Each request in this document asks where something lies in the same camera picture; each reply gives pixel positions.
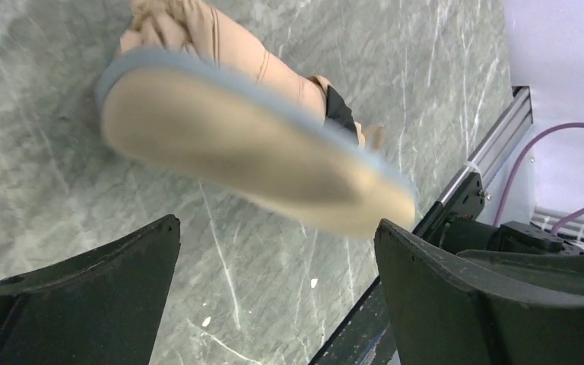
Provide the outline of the beige umbrella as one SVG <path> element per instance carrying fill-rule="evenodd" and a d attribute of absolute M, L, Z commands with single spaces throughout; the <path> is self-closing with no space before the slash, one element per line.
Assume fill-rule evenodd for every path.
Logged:
<path fill-rule="evenodd" d="M 382 129 L 364 128 L 323 76 L 302 76 L 288 67 L 246 28 L 199 0 L 134 1 L 132 22 L 119 39 L 118 54 L 141 47 L 161 48 L 238 71 L 254 84 L 286 97 L 321 121 L 355 136 L 362 148 L 378 151 Z"/>

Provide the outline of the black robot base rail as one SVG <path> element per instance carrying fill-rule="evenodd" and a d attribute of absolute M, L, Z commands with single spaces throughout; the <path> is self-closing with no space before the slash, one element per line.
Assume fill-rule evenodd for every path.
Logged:
<path fill-rule="evenodd" d="M 584 217 L 535 204 L 517 87 L 412 231 L 383 221 L 379 276 L 314 364 L 584 364 Z"/>

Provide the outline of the beige umbrella case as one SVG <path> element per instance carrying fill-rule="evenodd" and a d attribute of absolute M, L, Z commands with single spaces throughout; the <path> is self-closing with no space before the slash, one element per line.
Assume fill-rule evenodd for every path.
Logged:
<path fill-rule="evenodd" d="M 127 157 L 337 235 L 416 221 L 414 185 L 351 132 L 209 62 L 133 50 L 104 70 L 95 97 L 104 140 Z"/>

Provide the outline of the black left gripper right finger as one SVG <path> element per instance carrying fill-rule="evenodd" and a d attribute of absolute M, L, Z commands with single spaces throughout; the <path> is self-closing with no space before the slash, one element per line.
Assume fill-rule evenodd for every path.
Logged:
<path fill-rule="evenodd" d="M 454 255 L 386 220 L 374 244 L 403 364 L 584 364 L 584 255 Z"/>

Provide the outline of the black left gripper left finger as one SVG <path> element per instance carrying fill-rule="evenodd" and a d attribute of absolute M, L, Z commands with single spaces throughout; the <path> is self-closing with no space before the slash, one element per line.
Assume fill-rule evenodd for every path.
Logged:
<path fill-rule="evenodd" d="M 180 250 L 155 222 L 54 265 L 0 281 L 0 364 L 147 364 Z"/>

